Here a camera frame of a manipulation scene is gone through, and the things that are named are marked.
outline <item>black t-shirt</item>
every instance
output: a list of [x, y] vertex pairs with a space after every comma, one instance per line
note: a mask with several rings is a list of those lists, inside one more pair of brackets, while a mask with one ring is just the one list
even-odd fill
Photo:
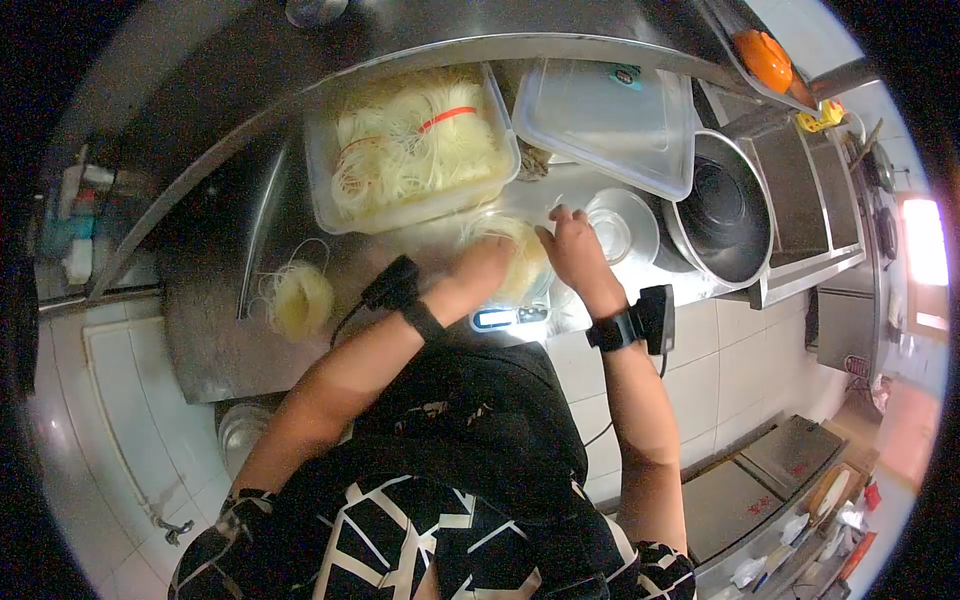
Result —
[[171, 598], [692, 598], [690, 561], [631, 543], [583, 491], [587, 457], [539, 345], [419, 355], [352, 439], [280, 494], [244, 490], [184, 553]]

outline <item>hand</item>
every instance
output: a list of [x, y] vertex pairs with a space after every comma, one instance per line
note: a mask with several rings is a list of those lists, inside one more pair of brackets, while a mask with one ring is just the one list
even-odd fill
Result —
[[557, 277], [580, 296], [590, 317], [604, 319], [626, 308], [627, 295], [607, 264], [586, 212], [571, 214], [559, 204], [550, 211], [550, 220], [557, 224], [556, 233], [537, 226], [537, 236]]
[[486, 235], [467, 246], [454, 261], [450, 275], [423, 296], [423, 302], [444, 327], [478, 308], [503, 283], [516, 244]]

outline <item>white tile floor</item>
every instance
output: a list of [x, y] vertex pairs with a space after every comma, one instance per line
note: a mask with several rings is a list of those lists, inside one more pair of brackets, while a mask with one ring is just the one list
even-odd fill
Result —
[[[676, 314], [675, 349], [664, 385], [677, 416], [682, 466], [706, 458], [780, 410], [804, 412], [811, 363], [804, 349], [806, 294], [763, 311], [746, 302], [703, 300]], [[600, 353], [583, 332], [546, 343], [570, 411], [586, 441], [610, 421]], [[659, 358], [654, 358], [660, 365]], [[587, 451], [585, 489], [595, 502], [620, 493], [620, 455], [613, 431]]]
[[[165, 598], [230, 479], [212, 406], [186, 404], [177, 385], [158, 303], [110, 304], [41, 324], [37, 366], [28, 409], [44, 491], [87, 578], [104, 598]], [[140, 508], [98, 402], [153, 509], [177, 525], [195, 522], [180, 546], [166, 543]]]

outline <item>wrist strap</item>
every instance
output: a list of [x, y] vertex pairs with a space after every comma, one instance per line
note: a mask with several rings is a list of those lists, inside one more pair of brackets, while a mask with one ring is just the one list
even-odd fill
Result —
[[421, 300], [411, 302], [400, 309], [403, 320], [417, 330], [425, 344], [446, 334], [444, 326], [437, 321], [430, 309]]
[[598, 319], [587, 330], [587, 341], [590, 346], [600, 347], [601, 352], [613, 352], [626, 348], [640, 337], [634, 328], [630, 307], [612, 317]]

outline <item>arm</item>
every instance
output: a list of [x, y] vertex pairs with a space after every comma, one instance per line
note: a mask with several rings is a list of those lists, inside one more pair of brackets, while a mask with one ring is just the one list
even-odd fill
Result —
[[[499, 287], [512, 253], [505, 238], [479, 240], [421, 300], [441, 325], [453, 324]], [[300, 465], [340, 440], [422, 347], [420, 334], [391, 313], [324, 355], [283, 399], [232, 490], [279, 492]]]
[[[556, 233], [538, 228], [557, 276], [569, 285], [594, 320], [628, 306], [587, 214], [563, 206], [550, 213]], [[680, 492], [680, 437], [673, 408], [646, 345], [604, 352], [604, 375], [613, 431], [623, 459], [617, 522], [632, 541], [658, 541], [686, 552]]]

